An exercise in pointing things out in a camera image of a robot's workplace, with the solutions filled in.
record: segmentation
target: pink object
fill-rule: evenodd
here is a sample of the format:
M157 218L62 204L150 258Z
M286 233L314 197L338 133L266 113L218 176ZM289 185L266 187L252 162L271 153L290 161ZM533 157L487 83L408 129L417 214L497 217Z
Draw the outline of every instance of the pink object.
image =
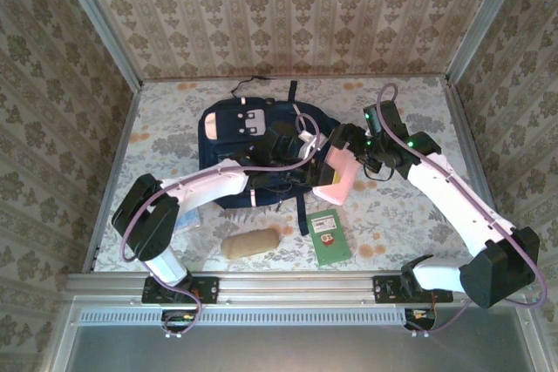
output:
M333 185L313 187L312 191L323 200L334 205L342 205L349 196L349 191L355 183L361 165L355 160L352 152L335 147L330 148L325 162L335 169L341 179Z

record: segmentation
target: gray floor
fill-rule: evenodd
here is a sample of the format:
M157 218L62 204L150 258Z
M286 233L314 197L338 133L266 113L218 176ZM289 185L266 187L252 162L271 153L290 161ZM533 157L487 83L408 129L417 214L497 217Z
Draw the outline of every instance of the gray floor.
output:
M400 327L83 327L71 372L532 371L511 308L469 309L429 338Z

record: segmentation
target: metal frame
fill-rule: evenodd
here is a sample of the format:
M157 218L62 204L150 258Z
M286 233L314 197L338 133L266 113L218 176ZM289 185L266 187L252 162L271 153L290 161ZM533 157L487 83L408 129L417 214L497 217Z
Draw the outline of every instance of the metal frame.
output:
M228 310L257 312L267 310L300 310L310 313L327 310L331 313L398 312L395 308L423 308L425 304L376 304L372 292L372 276L396 272L316 272L316 273L218 273L221 292L217 304L204 307L209 313ZM51 345L44 358L44 371L66 371L72 347L80 326L81 314L91 308L114 309L118 312L153 310L154 305L141 304L141 292L147 273L94 273L70 275L65 304ZM517 301L530 301L534 290L514 295ZM452 304L458 307L466 296L456 294ZM500 307L509 307L503 301ZM173 309L192 308L192 304L173 305ZM527 348L536 372L549 370L551 360L540 338L540 324L529 310L517 309Z
M112 162L111 173L106 183L105 193L103 194L103 199L101 200L99 214L97 215L97 220L95 221L95 227L93 228L91 241L89 242L87 255L82 267L82 272L84 274L87 274L93 270L94 261L97 257L97 252L99 251L101 241L103 240L106 221L108 220L108 215L111 211L112 198L114 196L114 192L116 191L120 169L122 168L122 162L124 161L124 157L126 155L126 148L128 147L130 135L132 134L133 122L136 119L138 108L140 107L140 98L141 91L137 91L133 94L132 102L130 104L130 108L128 109L128 114L126 115L126 122L124 123L124 128L122 129L119 146L116 149L116 153L114 154L114 161Z
M116 63L122 73L122 77L130 85L134 93L139 91L141 88L140 77L133 69L125 49L114 34L112 26L100 7L99 2L97 0L79 0L79 4L81 4L81 7L91 20L103 44L111 53L114 63Z
M471 188L488 204L488 206L495 208L487 178L482 170L477 147L474 144L473 135L469 129L465 111L463 110L463 105L461 104L461 99L459 99L455 84L448 82L444 85L444 93L446 95L447 107L452 116L453 127L457 134L457 140L459 141L459 147L463 154L463 160L465 161L465 166L469 173Z
M504 0L482 0L479 10L471 22L463 41L447 69L447 76L455 83L459 82L480 42L485 37L490 25L496 18Z

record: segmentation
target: blue object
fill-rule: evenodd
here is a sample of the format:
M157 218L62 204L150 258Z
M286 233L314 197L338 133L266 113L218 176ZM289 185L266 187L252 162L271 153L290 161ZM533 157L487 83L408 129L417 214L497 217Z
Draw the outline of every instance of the blue object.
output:
M296 85L297 82L295 80L290 82L288 101L274 100L272 98L231 98L221 100L207 108L201 115L200 122L198 123L200 169L218 164L230 155L246 149L249 143L261 137L259 135L250 135L249 130L247 130L246 119L239 116L246 115L250 111L262 110L266 127L271 126L276 121L284 121L294 125L297 111L306 113L317 122L320 132L324 136L329 137L333 129L339 125L339 121L328 117L321 109L314 105L296 102ZM217 139L209 139L205 131L206 116L212 112L215 113ZM315 134L313 127L309 126L309 124L307 124L306 129L308 132ZM315 158L325 160L328 150L329 145L326 145L315 154ZM308 233L308 228L305 220L306 212L303 204L303 195L311 191L311 189L311 186L292 185L290 182L278 179L278 175L270 173L268 184L257 187L254 190L254 198L251 197L250 190L247 189L234 196L219 198L215 200L215 203L224 209L246 208L253 206L252 199L255 201L255 206L267 206L300 196L297 200L299 226L301 227L301 232L305 234Z
M183 213L174 223L174 231L181 230L182 228L198 227L201 224L198 209L195 208L187 213Z

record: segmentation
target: patterned wallpaper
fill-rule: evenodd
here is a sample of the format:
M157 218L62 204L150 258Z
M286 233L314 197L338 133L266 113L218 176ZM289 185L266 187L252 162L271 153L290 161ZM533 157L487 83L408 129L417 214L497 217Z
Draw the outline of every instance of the patterned wallpaper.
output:
M78 0L0 0L0 370L46 348L130 99Z
M506 0L458 90L496 206L541 236L558 354L558 0Z
M442 73L481 0L99 0L142 79Z

